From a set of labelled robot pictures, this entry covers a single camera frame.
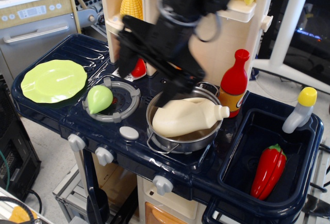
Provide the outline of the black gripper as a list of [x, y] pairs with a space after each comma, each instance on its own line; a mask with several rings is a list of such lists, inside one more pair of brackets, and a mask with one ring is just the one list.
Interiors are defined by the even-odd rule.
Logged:
[[160, 15], [156, 24], [125, 15], [123, 29], [119, 32], [119, 75], [130, 74], [138, 59], [144, 59], [168, 82], [156, 102], [164, 107], [179, 93], [190, 93], [205, 72], [188, 48], [198, 21], [183, 22]]

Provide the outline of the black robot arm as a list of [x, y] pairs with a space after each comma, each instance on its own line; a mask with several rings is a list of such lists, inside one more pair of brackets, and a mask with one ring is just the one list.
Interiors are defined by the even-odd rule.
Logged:
[[151, 24], [125, 15], [119, 32], [119, 75], [124, 78], [138, 59], [148, 62], [168, 80], [157, 107], [178, 93], [190, 93], [205, 77], [205, 71], [189, 51], [189, 40], [202, 17], [225, 10], [230, 0], [160, 0], [159, 17]]

